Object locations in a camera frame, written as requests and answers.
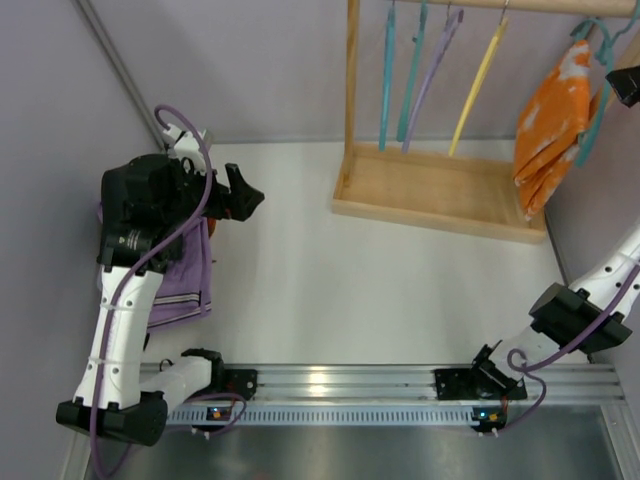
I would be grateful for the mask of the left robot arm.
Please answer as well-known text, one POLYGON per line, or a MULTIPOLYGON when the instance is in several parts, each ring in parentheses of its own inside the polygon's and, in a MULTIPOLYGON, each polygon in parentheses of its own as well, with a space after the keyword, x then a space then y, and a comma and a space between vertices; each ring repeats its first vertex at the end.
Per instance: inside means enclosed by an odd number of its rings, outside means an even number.
POLYGON ((246 221, 265 195, 225 166, 229 183, 197 171, 188 157, 147 154, 106 171, 101 180, 100 314, 76 393, 56 421, 92 438, 155 445, 184 401, 225 387, 220 353, 191 348, 142 381, 140 367, 152 309, 170 268, 186 260, 189 238, 207 241, 210 219, 246 221))

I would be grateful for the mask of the teal hanger holding trousers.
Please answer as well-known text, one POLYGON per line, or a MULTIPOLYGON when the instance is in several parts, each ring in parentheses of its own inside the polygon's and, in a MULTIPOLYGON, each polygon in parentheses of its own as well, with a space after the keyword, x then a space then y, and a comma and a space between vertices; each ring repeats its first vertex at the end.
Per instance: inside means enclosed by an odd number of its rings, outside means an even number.
POLYGON ((573 29, 571 37, 575 42, 587 40, 593 30, 598 30, 602 36, 594 58, 604 68, 604 80, 591 98, 588 128, 577 140, 579 151, 573 161, 576 167, 582 167, 588 160, 598 138, 605 113, 617 99, 617 94, 608 83, 606 76, 614 70, 635 67, 639 64, 639 12, 634 13, 628 23, 614 34, 609 31, 601 18, 587 17, 573 29), (624 52, 619 57, 615 57, 615 45, 630 31, 634 32, 633 38, 624 52))

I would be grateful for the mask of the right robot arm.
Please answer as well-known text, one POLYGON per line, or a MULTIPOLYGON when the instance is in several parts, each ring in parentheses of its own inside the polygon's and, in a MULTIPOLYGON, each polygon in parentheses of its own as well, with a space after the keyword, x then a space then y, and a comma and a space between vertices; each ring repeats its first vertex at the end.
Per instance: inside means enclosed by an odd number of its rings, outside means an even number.
POLYGON ((525 376, 576 350, 591 354, 624 343, 624 325, 639 297, 639 226, 615 250, 572 284, 552 284, 529 311, 521 333, 483 346, 472 361, 470 389, 479 398, 502 399, 525 376))

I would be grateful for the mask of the orange white trousers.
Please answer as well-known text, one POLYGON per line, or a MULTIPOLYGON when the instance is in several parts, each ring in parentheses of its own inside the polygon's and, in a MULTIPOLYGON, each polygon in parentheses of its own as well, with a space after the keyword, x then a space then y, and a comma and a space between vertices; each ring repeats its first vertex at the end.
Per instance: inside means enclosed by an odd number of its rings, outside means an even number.
POLYGON ((574 43, 519 115, 512 178, 527 220, 544 209, 577 157, 590 123, 590 66, 588 42, 574 43))

